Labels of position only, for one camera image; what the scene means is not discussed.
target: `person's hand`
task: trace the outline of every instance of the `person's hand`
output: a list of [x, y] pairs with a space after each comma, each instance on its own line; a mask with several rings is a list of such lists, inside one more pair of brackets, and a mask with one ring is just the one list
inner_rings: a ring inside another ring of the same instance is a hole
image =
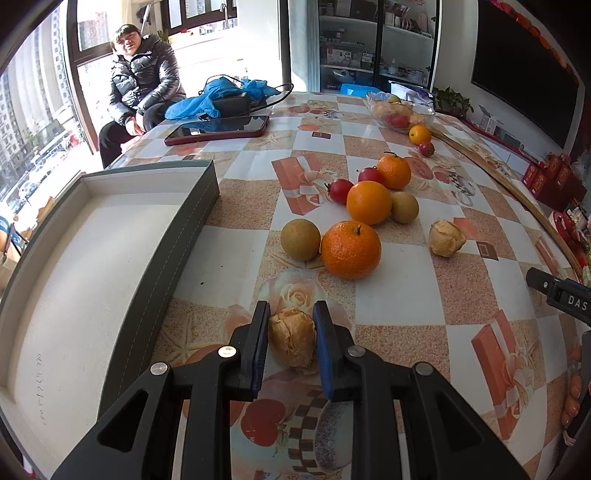
[[144, 116], [141, 113], [135, 114], [135, 123], [141, 128], [142, 133], [146, 133], [146, 129], [144, 128]]
[[130, 116], [125, 121], [125, 129], [132, 137], [137, 137], [144, 134], [144, 131], [140, 128], [134, 116]]
[[[580, 362], [581, 347], [577, 347], [572, 352], [570, 352], [569, 358], [571, 360]], [[589, 392], [591, 393], [591, 385], [585, 385], [585, 388], [589, 389]], [[570, 379], [569, 391], [566, 396], [566, 401], [564, 402], [564, 410], [562, 411], [562, 415], [560, 417], [562, 425], [565, 427], [570, 425], [570, 422], [574, 417], [577, 416], [577, 413], [579, 413], [579, 399], [583, 398], [583, 392], [583, 381], [581, 380], [581, 376], [579, 373], [574, 373]]]

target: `dried fruit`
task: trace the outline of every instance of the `dried fruit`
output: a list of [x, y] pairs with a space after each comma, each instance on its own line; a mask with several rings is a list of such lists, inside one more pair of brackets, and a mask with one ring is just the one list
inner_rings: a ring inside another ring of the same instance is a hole
[[466, 243], [464, 230], [447, 220], [435, 220], [429, 230], [431, 251], [441, 257], [451, 257]]
[[308, 368], [314, 360], [316, 328], [306, 312], [287, 307], [269, 319], [269, 346], [281, 362]]

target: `red phone case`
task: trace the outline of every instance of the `red phone case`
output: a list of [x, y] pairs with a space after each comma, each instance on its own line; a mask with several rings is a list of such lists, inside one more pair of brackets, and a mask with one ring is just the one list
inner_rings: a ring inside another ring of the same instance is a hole
[[[166, 145], [168, 147], [172, 147], [174, 145], [183, 145], [185, 143], [208, 142], [210, 140], [228, 140], [230, 138], [261, 137], [263, 135], [263, 133], [265, 133], [265, 130], [267, 129], [267, 125], [269, 124], [269, 117], [267, 115], [264, 115], [264, 116], [266, 117], [265, 121], [261, 125], [259, 130], [234, 130], [233, 132], [215, 132], [215, 133], [211, 133], [211, 134], [189, 135], [188, 137], [178, 137], [178, 138], [171, 138], [170, 136], [168, 136], [166, 138], [166, 140], [164, 140], [164, 145]], [[176, 132], [183, 125], [179, 125], [178, 128], [176, 128], [174, 131]]]

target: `black phone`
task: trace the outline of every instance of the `black phone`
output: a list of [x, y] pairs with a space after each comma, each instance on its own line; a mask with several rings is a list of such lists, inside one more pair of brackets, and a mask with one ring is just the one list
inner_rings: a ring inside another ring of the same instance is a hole
[[190, 122], [180, 125], [164, 140], [164, 143], [170, 146], [208, 140], [260, 137], [265, 133], [268, 124], [268, 115], [237, 116]]

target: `tangerine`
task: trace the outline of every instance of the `tangerine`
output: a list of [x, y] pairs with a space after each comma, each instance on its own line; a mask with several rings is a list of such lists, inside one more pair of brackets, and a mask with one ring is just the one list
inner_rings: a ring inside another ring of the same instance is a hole
[[347, 195], [347, 211], [351, 218], [368, 225], [380, 223], [391, 208], [390, 193], [376, 181], [360, 181], [351, 187]]
[[402, 190], [410, 182], [410, 166], [397, 155], [386, 153], [378, 160], [377, 168], [389, 189]]
[[324, 234], [320, 255], [330, 273], [355, 280], [375, 270], [382, 256], [382, 244], [373, 228], [346, 220], [334, 224]]
[[415, 145], [431, 141], [431, 131], [424, 125], [418, 124], [408, 131], [408, 137]]

